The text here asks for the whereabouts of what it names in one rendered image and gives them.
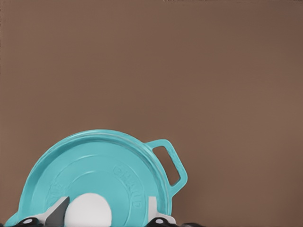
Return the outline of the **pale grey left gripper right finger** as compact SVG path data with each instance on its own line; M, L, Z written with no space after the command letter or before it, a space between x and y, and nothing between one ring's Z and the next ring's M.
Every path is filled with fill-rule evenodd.
M154 218L164 218L170 224L176 224L176 220L172 216L162 214L158 211L157 198L150 196L148 200L148 222L150 222Z

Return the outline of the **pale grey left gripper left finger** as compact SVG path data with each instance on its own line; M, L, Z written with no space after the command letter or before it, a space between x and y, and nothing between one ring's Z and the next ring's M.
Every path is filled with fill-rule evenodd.
M61 197L46 212L26 217L17 223L18 226L63 226L65 212L70 203L68 196Z

